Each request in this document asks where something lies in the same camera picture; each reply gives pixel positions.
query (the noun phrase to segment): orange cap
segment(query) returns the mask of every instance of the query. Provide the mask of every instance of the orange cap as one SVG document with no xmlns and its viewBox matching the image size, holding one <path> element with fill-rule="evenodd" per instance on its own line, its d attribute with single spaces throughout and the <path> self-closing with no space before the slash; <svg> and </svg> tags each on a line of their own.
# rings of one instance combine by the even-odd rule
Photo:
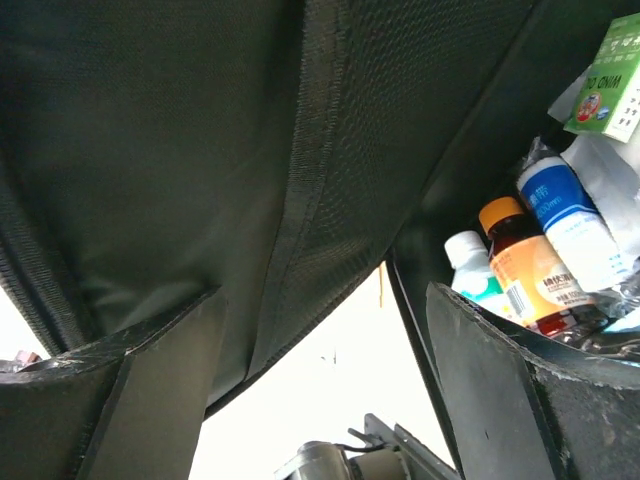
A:
<svg viewBox="0 0 640 480">
<path fill-rule="evenodd" d="M 500 220 L 522 214 L 524 214 L 524 210 L 522 210 L 522 207 L 515 198 L 502 197 L 494 200 L 480 210 L 478 218 L 480 219 L 480 224 L 484 232 L 489 234 L 489 230 Z"/>
</svg>

